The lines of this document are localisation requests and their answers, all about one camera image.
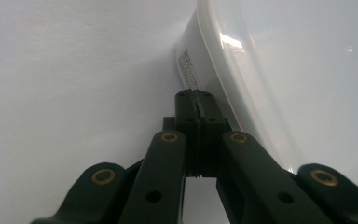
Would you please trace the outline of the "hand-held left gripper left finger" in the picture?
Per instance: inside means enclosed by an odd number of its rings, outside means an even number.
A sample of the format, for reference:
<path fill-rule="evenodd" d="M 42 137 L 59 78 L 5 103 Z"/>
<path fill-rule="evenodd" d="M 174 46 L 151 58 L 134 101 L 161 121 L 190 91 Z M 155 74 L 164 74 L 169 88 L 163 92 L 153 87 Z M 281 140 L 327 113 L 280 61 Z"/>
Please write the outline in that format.
<path fill-rule="evenodd" d="M 176 130 L 186 137 L 186 176 L 197 177 L 200 175 L 200 120 L 195 92 L 192 90 L 178 92 L 174 97 L 174 106 L 175 115 L 163 118 L 162 130 Z"/>

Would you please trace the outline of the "clear plastic food container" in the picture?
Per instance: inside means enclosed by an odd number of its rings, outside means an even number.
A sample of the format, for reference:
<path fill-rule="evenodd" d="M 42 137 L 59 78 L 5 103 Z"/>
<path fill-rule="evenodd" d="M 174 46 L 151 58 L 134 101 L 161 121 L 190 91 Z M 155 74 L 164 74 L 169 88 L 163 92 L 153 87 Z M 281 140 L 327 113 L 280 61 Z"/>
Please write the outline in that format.
<path fill-rule="evenodd" d="M 197 0 L 176 61 L 282 168 L 358 186 L 358 0 Z"/>

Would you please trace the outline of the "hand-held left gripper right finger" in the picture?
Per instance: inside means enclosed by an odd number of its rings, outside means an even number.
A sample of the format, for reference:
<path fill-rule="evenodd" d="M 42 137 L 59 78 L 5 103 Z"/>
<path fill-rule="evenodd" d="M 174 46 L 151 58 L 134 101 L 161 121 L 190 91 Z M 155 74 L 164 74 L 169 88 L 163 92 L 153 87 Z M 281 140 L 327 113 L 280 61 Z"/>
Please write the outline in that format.
<path fill-rule="evenodd" d="M 206 91 L 195 91 L 200 116 L 200 175 L 216 177 L 219 170 L 220 144 L 227 121 L 214 97 Z"/>

